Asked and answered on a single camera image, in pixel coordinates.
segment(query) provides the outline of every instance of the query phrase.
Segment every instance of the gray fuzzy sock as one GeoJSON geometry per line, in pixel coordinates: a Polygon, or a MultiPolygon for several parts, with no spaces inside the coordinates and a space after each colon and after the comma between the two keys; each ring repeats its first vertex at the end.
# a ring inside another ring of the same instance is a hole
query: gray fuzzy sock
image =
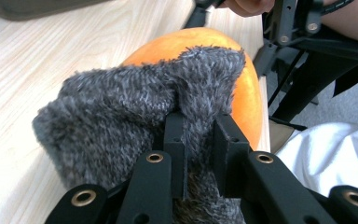
{"type": "Polygon", "coordinates": [[[39,111],[34,131],[67,188],[89,183],[111,189],[131,177],[167,114],[179,109],[191,159],[189,199],[174,201],[174,222],[242,223],[239,200],[219,196],[211,138],[215,116],[230,113],[243,67],[242,51],[195,47],[176,60],[76,74],[39,111]]]}

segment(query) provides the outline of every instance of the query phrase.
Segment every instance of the gray floor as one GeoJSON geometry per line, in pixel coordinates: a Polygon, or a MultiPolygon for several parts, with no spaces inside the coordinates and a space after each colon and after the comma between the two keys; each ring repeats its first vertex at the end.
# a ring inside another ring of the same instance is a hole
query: gray floor
{"type": "MultiPolygon", "coordinates": [[[[267,77],[267,83],[269,98],[277,87],[276,75],[269,75],[267,77]]],[[[301,124],[307,127],[331,121],[358,123],[358,84],[334,98],[332,98],[333,90],[334,83],[330,84],[318,95],[318,105],[307,105],[291,123],[301,124]]],[[[274,104],[269,108],[270,115],[277,108],[283,96],[284,93],[281,92],[274,104]]]]}

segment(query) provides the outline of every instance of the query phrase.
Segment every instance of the light wood surface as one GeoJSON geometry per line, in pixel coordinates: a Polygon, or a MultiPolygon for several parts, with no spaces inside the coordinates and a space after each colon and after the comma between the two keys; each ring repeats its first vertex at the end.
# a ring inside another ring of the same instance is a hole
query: light wood surface
{"type": "MultiPolygon", "coordinates": [[[[191,0],[116,0],[31,21],[0,19],[0,223],[43,223],[66,192],[31,126],[75,71],[119,65],[147,41],[179,30],[191,0]]],[[[212,9],[209,27],[254,57],[259,17],[212,9]]],[[[260,86],[265,94],[265,79],[260,86]]],[[[269,150],[266,125],[259,149],[269,150]]]]}

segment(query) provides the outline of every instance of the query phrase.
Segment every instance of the white cloth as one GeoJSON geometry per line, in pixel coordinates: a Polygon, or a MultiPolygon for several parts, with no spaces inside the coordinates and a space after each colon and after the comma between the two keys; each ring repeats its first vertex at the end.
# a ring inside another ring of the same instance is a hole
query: white cloth
{"type": "Polygon", "coordinates": [[[324,196],[337,185],[358,188],[358,124],[326,123],[294,132],[277,156],[305,187],[324,196]]]}

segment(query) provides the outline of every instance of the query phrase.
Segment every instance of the finger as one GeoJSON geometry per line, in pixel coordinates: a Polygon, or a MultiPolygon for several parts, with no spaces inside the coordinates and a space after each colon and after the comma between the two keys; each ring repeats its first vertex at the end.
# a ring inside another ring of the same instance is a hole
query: finger
{"type": "Polygon", "coordinates": [[[270,11],[275,0],[235,0],[235,2],[251,14],[261,14],[270,11]]]}
{"type": "Polygon", "coordinates": [[[228,6],[225,4],[225,2],[223,2],[217,8],[226,8],[226,7],[228,7],[228,6]]]}
{"type": "Polygon", "coordinates": [[[238,5],[237,1],[235,0],[226,0],[225,1],[225,5],[227,7],[229,7],[235,14],[243,16],[243,17],[250,17],[250,16],[255,16],[255,15],[259,15],[263,12],[250,12],[248,10],[246,10],[245,8],[241,7],[240,5],[238,5]]]}

